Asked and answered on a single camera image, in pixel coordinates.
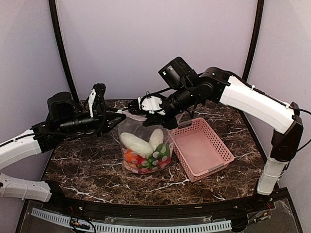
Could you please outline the white radish toy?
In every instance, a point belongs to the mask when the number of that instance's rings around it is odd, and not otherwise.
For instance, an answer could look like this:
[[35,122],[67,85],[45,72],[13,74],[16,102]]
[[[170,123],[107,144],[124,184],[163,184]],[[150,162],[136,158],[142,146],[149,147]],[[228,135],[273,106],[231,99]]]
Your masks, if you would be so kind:
[[166,162],[170,158],[170,146],[164,143],[164,133],[161,129],[156,129],[150,136],[149,144],[153,148],[151,158]]

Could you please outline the clear zip top bag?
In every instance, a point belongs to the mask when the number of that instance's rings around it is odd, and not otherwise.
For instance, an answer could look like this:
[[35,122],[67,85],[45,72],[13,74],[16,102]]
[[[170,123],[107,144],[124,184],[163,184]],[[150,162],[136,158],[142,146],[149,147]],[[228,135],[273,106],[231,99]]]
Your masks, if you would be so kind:
[[171,130],[161,125],[143,126],[143,116],[122,112],[126,118],[118,126],[122,167],[127,173],[149,174],[169,167],[174,143]]

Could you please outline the white radish with green leaf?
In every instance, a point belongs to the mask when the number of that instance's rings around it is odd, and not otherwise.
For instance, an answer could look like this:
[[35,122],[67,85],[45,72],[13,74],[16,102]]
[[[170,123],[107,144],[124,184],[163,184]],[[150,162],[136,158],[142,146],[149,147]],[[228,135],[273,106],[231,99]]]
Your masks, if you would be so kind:
[[[154,151],[152,146],[148,142],[146,142],[145,140],[131,133],[121,133],[120,140],[121,140],[121,149],[122,149],[123,155],[124,155],[124,150],[129,149],[138,155],[138,161],[141,158],[146,158],[148,160]],[[122,165],[126,170],[129,170],[137,174],[140,173],[137,168],[137,164],[138,162],[136,164],[127,162],[123,157]]]

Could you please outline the pink plastic basket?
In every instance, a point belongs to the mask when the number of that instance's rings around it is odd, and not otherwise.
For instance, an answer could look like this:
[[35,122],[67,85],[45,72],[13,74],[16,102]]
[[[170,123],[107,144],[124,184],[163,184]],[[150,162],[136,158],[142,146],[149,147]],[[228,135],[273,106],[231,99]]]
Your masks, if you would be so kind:
[[171,131],[173,151],[189,180],[196,182],[217,173],[234,161],[234,155],[205,119],[179,124]]

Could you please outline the red apple toy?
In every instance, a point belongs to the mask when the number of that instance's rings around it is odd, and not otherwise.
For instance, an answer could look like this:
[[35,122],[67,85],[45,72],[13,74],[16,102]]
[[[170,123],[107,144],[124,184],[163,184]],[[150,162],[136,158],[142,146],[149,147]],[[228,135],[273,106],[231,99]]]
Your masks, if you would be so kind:
[[139,172],[142,173],[142,174],[148,173],[148,172],[151,171],[150,163],[149,163],[149,161],[146,158],[141,158],[138,161],[137,168],[138,168]]

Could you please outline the orange tangerine toy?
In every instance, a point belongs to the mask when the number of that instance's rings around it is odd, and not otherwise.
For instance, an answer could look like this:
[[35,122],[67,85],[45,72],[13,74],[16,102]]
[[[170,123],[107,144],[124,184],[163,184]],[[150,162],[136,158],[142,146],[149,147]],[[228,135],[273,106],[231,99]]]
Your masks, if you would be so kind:
[[138,155],[129,149],[124,150],[123,157],[127,162],[134,163],[134,164],[138,162]]

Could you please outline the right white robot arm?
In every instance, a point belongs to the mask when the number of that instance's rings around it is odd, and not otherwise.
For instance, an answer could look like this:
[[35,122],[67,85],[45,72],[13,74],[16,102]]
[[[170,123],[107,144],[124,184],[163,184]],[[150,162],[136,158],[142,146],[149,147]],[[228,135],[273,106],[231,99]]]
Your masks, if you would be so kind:
[[210,67],[202,74],[193,69],[182,71],[171,65],[159,74],[175,92],[161,97],[160,91],[138,99],[140,110],[147,112],[145,126],[160,124],[173,129],[175,117],[189,107],[205,104],[207,100],[221,103],[248,113],[274,129],[272,149],[257,184],[257,193],[248,199],[248,207],[259,210],[298,152],[304,130],[298,105],[275,99],[248,84],[230,71]]

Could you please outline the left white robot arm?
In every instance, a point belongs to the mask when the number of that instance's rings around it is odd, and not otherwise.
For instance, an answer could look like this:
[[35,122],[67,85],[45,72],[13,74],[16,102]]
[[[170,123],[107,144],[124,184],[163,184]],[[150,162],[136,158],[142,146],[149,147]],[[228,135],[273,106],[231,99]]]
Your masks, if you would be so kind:
[[[108,112],[100,117],[84,114],[56,121],[48,118],[1,144],[0,167],[4,169],[25,158],[51,151],[67,138],[101,136],[110,132],[125,118],[121,112]],[[0,175],[0,196],[49,202],[59,212],[69,207],[68,200],[63,197],[62,190],[55,182],[30,181],[3,173]]]

